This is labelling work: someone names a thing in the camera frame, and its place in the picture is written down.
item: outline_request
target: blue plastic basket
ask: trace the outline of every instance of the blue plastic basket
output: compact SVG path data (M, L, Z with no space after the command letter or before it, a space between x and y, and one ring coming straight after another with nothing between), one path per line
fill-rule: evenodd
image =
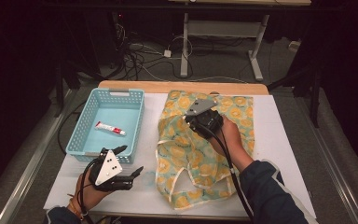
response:
M144 113L144 98L143 90L92 90L66 152L78 161L91 161L99 156L103 147L111 149L126 145L127 149L118 154L117 158L122 163L133 163ZM98 121L118 127L126 135L96 130Z

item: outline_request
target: white paper sheet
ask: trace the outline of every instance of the white paper sheet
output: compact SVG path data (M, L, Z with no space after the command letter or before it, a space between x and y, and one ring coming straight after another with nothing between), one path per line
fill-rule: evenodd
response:
M273 97L268 95L253 97L254 159L273 161L281 169L285 186L297 196L310 214L316 217ZM135 179L133 188L112 193L92 211L107 215L145 217L247 217L236 194L227 200L206 203L182 211L173 210L159 194L154 185L157 164L155 151L158 141L158 119L166 98L167 93L145 95L145 112L135 162L132 165L122 164L124 171L121 175L129 175L138 167L144 167L141 175ZM83 173L86 165L86 162L77 161L72 156L65 157L44 209L68 204L69 198L66 194L74 193L77 178Z

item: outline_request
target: toothpaste tube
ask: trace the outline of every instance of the toothpaste tube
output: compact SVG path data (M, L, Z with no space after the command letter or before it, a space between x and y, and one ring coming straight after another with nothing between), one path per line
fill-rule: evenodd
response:
M112 133L118 133L120 135L126 135L126 132L124 132L123 130L107 125L107 124L103 124L100 121L98 121L98 123L95 125L95 129L103 129L103 130L107 130L109 132Z

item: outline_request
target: person's hand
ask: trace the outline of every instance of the person's hand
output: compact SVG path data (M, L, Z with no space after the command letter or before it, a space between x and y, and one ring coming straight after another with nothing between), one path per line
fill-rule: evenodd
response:
M90 175L89 169L86 172L86 178L84 180L84 188L83 188L83 203L86 207L86 210L89 211L91 208L95 207L104 197L111 194L113 191L103 192L95 189L91 182L89 181ZM77 183L76 183L76 192L74 197L71 199L72 204L68 204L68 209L71 212L75 213L79 218L81 218L81 208L80 208L80 189L81 189L81 179L83 175L80 175Z
M216 136L220 139L224 146L226 140L227 149L229 151L232 163L234 163L237 169L239 169L241 172L253 162L253 159L248 155L248 153L246 153L245 149L242 146L241 134L238 130L237 124L229 120L224 115L222 117L223 126L221 128L221 131L218 131L216 133ZM222 156L226 156L220 144L214 137L208 139L208 141L211 143L213 149L217 153Z

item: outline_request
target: sleeve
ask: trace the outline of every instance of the sleeve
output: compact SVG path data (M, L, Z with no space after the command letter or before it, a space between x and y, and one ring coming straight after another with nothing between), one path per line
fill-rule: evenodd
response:
M254 161L240 174L241 189L254 211L254 223L317 223L284 186L281 173L268 161Z
M46 212L43 224L80 224L80 219L66 207L53 207Z

